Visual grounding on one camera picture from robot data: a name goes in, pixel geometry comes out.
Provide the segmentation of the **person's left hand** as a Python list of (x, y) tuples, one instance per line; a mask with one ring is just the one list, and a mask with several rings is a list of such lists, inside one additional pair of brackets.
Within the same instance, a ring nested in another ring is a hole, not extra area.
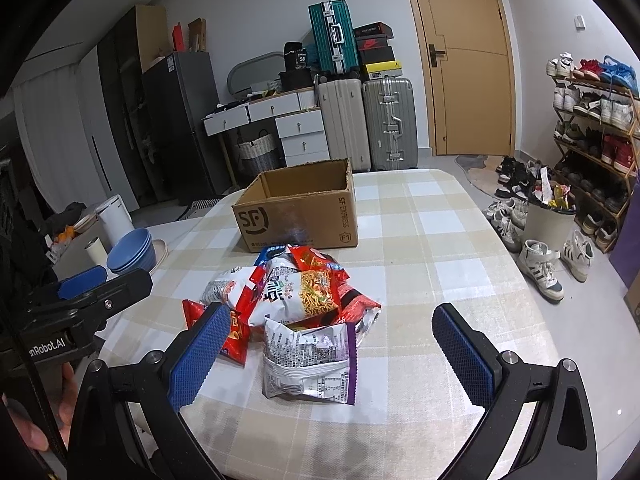
[(28, 409), (27, 404), (21, 400), (16, 400), (12, 396), (2, 394), (2, 402), (8, 409), (8, 413), (14, 423), (15, 428), (22, 437), (24, 443), (33, 451), (47, 452), (50, 450), (51, 434), (53, 429), (58, 430), (58, 434), (68, 448), (70, 443), (70, 430), (78, 399), (79, 387), (76, 380), (75, 370), (70, 362), (62, 364), (55, 373), (53, 400), (44, 402), (44, 411), (56, 411), (53, 416), (51, 429), (37, 412), (34, 416)]

